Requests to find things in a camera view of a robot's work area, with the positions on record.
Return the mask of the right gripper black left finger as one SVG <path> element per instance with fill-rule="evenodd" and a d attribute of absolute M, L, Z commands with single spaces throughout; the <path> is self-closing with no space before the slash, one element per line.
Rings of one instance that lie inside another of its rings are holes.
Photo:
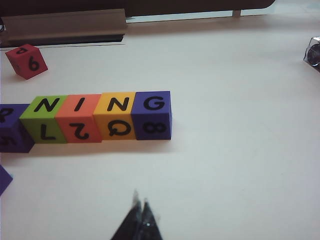
<path fill-rule="evenodd" d="M 111 240 L 137 240 L 141 223 L 142 203 L 139 198 L 139 193 L 135 189 L 133 192 L 131 208 L 113 234 Z"/>

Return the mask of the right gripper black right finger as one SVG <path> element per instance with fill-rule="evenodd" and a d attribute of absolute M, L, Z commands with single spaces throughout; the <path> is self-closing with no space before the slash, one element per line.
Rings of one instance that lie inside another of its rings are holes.
<path fill-rule="evenodd" d="M 140 240 L 163 240 L 149 201 L 145 198 L 139 228 Z"/>

